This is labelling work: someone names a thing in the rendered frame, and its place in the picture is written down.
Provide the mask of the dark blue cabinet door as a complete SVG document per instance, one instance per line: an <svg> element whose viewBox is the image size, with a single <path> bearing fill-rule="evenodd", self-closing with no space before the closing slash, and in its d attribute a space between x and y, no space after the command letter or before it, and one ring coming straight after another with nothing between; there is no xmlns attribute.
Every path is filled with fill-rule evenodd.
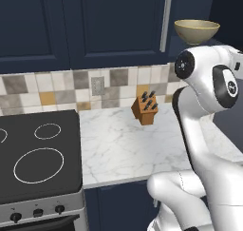
<svg viewBox="0 0 243 231"><path fill-rule="evenodd" d="M73 69L163 64L165 0L63 0Z"/></svg>
<svg viewBox="0 0 243 231"><path fill-rule="evenodd" d="M0 73L68 68L63 0L0 0Z"/></svg>

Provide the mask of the grey wall outlet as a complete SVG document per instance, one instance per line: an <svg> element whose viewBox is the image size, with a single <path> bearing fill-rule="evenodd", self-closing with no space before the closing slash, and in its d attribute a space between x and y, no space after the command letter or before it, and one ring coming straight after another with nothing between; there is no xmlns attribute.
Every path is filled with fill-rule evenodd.
<svg viewBox="0 0 243 231"><path fill-rule="evenodd" d="M93 96L104 95L104 78L103 77L92 77L91 88Z"/></svg>

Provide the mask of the beige bowl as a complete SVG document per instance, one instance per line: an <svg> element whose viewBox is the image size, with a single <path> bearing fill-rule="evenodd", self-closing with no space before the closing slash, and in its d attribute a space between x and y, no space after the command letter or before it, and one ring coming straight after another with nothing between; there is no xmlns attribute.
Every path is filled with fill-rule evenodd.
<svg viewBox="0 0 243 231"><path fill-rule="evenodd" d="M194 19L177 20L174 25L178 36L193 46L209 41L220 28L216 22Z"/></svg>

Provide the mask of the dark blue lower cabinet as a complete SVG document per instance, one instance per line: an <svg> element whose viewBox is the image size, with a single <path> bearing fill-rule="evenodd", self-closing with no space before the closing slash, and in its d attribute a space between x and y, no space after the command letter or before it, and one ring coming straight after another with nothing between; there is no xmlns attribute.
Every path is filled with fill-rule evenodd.
<svg viewBox="0 0 243 231"><path fill-rule="evenodd" d="M89 231L147 231L160 203L154 206L146 184L139 181L86 189Z"/></svg>

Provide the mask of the wooden knife block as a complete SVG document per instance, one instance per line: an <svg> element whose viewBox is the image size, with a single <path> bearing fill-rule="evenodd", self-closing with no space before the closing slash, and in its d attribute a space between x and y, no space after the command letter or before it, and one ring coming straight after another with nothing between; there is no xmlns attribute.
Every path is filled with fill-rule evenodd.
<svg viewBox="0 0 243 231"><path fill-rule="evenodd" d="M156 92L154 90L150 93L144 91L141 96L137 97L131 109L141 125L152 125L154 123L154 117L159 111L158 105Z"/></svg>

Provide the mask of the dark blue open cabinet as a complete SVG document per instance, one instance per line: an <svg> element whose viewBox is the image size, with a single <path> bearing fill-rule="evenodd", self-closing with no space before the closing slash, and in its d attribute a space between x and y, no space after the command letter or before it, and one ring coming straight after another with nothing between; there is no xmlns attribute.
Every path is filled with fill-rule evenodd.
<svg viewBox="0 0 243 231"><path fill-rule="evenodd" d="M174 62L178 54L188 48L176 31L177 20L208 20L220 25L217 34L203 46L230 45L243 49L243 0L173 0L168 37L168 61Z"/></svg>

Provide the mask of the black hob stove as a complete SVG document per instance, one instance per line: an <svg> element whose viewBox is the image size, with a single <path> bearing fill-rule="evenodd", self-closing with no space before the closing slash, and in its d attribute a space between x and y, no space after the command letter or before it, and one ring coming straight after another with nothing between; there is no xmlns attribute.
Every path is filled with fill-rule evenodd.
<svg viewBox="0 0 243 231"><path fill-rule="evenodd" d="M0 231L88 231L75 110L0 116Z"/></svg>

